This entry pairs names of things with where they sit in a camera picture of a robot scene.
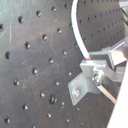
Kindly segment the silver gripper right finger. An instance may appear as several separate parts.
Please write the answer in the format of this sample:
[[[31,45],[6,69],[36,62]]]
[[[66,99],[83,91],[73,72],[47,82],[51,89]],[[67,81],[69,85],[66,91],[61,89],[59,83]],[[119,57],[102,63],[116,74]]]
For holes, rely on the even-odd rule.
[[[113,46],[90,52],[90,56],[92,60],[106,60],[108,66],[114,68],[128,59],[128,37],[121,39]]]

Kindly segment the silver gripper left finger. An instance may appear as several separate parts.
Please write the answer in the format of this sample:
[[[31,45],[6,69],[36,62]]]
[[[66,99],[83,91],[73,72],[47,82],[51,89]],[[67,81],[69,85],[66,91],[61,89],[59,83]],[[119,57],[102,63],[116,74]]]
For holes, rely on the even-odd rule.
[[[86,81],[94,86],[99,86],[105,77],[113,82],[121,83],[125,72],[125,67],[111,69],[105,60],[83,60],[80,68]]]

